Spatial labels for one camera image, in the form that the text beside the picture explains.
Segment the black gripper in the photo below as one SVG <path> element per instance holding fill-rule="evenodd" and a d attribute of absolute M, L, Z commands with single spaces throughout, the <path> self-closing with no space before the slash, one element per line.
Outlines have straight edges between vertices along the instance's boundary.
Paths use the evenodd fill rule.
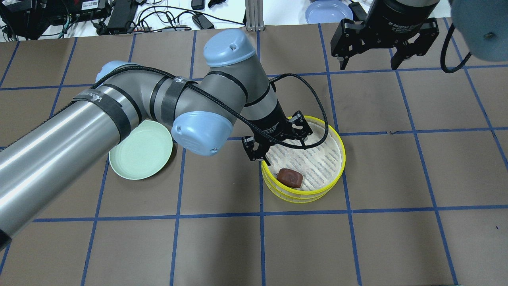
<path fill-rule="evenodd" d="M 251 122 L 261 129 L 264 133 L 276 138 L 278 141 L 289 139 L 299 141 L 300 145 L 289 144 L 291 149 L 310 149 L 314 144 L 306 144 L 310 135 L 313 134 L 312 128 L 307 123 L 302 112 L 295 112 L 290 119 L 287 119 L 281 104 L 276 103 L 256 103 L 251 105 Z M 252 136 L 242 138 L 242 146 L 250 161 L 266 161 L 267 152 L 270 149 L 269 142 L 262 141 L 258 143 Z"/>

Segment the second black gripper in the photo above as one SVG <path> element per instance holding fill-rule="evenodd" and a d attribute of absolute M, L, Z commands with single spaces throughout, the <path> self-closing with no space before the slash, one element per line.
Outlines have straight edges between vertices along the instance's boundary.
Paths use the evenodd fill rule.
<path fill-rule="evenodd" d="M 330 42 L 331 54 L 344 71 L 350 58 L 362 54 L 374 43 L 394 43 L 396 52 L 391 58 L 392 70 L 404 60 L 424 56 L 439 36 L 436 18 L 429 18 L 438 0 L 374 0 L 365 23 L 343 19 Z M 408 42 L 415 35 L 414 42 Z"/>

